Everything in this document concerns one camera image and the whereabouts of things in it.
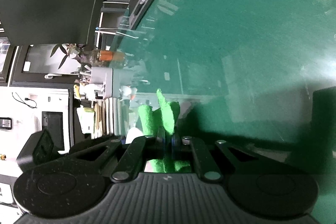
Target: green surface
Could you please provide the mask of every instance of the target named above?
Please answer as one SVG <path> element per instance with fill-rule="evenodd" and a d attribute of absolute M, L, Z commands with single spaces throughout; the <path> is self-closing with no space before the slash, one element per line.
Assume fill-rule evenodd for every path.
<path fill-rule="evenodd" d="M 336 85 L 335 0 L 155 0 L 127 34 L 131 107 L 157 106 L 160 88 L 185 135 L 316 175 L 313 216 L 335 223 L 336 92 L 321 90 Z"/>

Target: green sponge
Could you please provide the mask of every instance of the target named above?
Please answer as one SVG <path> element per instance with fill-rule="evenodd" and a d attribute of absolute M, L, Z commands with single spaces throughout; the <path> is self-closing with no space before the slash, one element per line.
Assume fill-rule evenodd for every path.
<path fill-rule="evenodd" d="M 178 102 L 167 102 L 160 89 L 156 91 L 160 108 L 153 111 L 153 107 L 142 105 L 138 108 L 139 117 L 144 135 L 156 136 L 160 126 L 163 126 L 169 135 L 174 134 L 174 127 L 180 114 Z"/>
<path fill-rule="evenodd" d="M 144 135 L 156 136 L 160 126 L 163 126 L 168 135 L 174 134 L 174 127 L 180 114 L 178 102 L 167 102 L 160 89 L 156 91 L 160 108 L 153 111 L 151 106 L 142 105 L 138 108 Z M 190 172 L 187 161 L 173 161 L 165 157 L 163 160 L 150 161 L 155 173 Z"/>

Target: door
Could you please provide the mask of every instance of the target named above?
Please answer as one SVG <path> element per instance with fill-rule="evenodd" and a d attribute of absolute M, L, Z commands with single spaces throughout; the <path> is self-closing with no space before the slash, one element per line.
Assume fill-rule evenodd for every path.
<path fill-rule="evenodd" d="M 29 86 L 36 88 L 72 88 L 75 80 L 74 75 L 80 67 L 74 59 L 67 58 L 65 63 L 58 68 L 64 54 L 58 49 L 50 57 L 55 44 L 38 44 L 19 46 L 11 86 Z"/>

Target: white wall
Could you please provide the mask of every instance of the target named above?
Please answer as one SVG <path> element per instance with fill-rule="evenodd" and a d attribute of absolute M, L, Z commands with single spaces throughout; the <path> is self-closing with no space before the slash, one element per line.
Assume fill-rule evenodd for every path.
<path fill-rule="evenodd" d="M 13 224 L 21 216 L 19 209 L 0 204 L 0 223 Z"/>
<path fill-rule="evenodd" d="M 12 92 L 17 92 L 36 101 L 37 108 L 31 109 L 15 101 Z M 57 89 L 0 87 L 0 117 L 10 117 L 13 129 L 0 129 L 0 154 L 6 154 L 6 161 L 0 160 L 0 174 L 18 177 L 21 174 L 15 160 L 31 134 L 42 128 L 42 111 L 63 112 L 64 151 L 69 151 L 68 138 L 68 91 Z"/>

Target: white paper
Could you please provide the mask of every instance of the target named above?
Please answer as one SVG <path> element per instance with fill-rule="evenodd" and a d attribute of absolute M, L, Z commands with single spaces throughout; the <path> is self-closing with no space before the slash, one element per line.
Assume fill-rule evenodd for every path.
<path fill-rule="evenodd" d="M 29 71 L 29 68 L 30 68 L 30 62 L 26 61 L 24 66 L 23 66 L 23 71 Z"/>

